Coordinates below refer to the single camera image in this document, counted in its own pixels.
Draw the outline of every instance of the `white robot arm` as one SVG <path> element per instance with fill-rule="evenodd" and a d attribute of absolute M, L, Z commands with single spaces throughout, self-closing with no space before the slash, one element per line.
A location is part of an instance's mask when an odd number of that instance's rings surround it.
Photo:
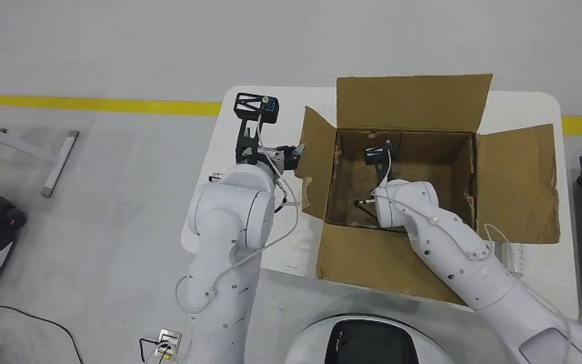
<path fill-rule="evenodd" d="M 262 145 L 262 124 L 276 122 L 276 98 L 239 94 L 235 112 L 242 121 L 237 164 L 200 186 L 188 209 L 188 226 L 200 237 L 199 253 L 186 277 L 186 312 L 193 332 L 188 362 L 193 364 L 244 362 L 261 253 L 292 231 L 266 245 L 278 210 L 278 179 L 296 168 L 303 147 Z"/>
<path fill-rule="evenodd" d="M 519 363 L 582 363 L 580 325 L 541 303 L 473 229 L 439 208 L 430 183 L 384 179 L 373 196 L 380 226 L 404 227 L 412 249 Z"/>

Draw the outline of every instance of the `electrical outlet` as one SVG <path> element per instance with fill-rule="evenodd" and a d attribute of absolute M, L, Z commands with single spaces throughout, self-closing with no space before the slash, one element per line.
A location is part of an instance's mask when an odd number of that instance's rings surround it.
<path fill-rule="evenodd" d="M 158 341 L 167 341 L 167 343 L 160 345 L 156 349 L 155 356 L 164 356 L 164 360 L 175 361 L 178 355 L 178 349 L 180 348 L 181 340 L 182 334 L 179 332 L 168 329 L 161 329 Z"/>

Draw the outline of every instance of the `yellow floor line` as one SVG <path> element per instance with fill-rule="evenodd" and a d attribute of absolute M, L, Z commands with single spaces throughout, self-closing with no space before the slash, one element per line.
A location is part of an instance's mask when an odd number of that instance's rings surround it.
<path fill-rule="evenodd" d="M 218 116 L 220 103 L 0 95 L 0 106 L 60 108 L 116 113 Z"/>
<path fill-rule="evenodd" d="M 562 116 L 564 134 L 582 136 L 582 116 Z"/>

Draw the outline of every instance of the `cardboard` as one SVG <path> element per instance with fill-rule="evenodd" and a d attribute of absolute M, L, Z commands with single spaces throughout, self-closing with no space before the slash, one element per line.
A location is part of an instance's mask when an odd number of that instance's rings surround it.
<path fill-rule="evenodd" d="M 477 138 L 477 220 L 509 241 L 556 243 L 559 237 L 554 128 L 551 125 Z"/>
<path fill-rule="evenodd" d="M 303 210 L 324 220 L 320 278 L 461 303 L 412 251 L 402 228 L 379 229 L 353 206 L 377 184 L 364 149 L 387 140 L 398 178 L 431 182 L 440 206 L 481 237 L 494 224 L 512 241 L 559 238 L 552 126 L 477 134 L 491 75 L 337 80 L 337 125 L 306 107 L 296 171 Z"/>

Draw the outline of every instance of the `table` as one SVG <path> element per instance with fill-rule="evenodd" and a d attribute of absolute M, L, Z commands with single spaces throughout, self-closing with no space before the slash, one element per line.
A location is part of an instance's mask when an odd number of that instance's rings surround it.
<path fill-rule="evenodd" d="M 212 173 L 226 172 L 235 163 L 235 145 L 240 120 L 233 112 L 233 106 L 239 92 L 275 96 L 279 99 L 280 110 L 276 124 L 265 125 L 263 128 L 263 140 L 267 147 L 297 144 L 301 136 L 305 106 L 314 108 L 330 124 L 336 124 L 334 87 L 234 87 L 225 95 L 200 171 L 198 185 L 207 182 L 208 176 Z M 478 133 L 490 134 L 543 124 L 554 125 L 560 241 L 556 244 L 525 245 L 522 279 L 566 316 L 577 319 L 577 273 L 559 104 L 554 97 L 544 93 L 491 91 Z M 295 178 L 292 172 L 286 172 L 285 178 L 300 198 L 301 179 Z M 269 241 L 285 234 L 294 222 L 295 211 L 289 207 L 283 208 L 276 215 Z M 319 219 L 300 214 L 297 229 L 287 239 L 265 251 L 261 267 L 315 278 L 322 228 L 323 223 Z M 197 253 L 198 236 L 189 230 L 187 222 L 182 230 L 181 241 L 185 250 Z"/>

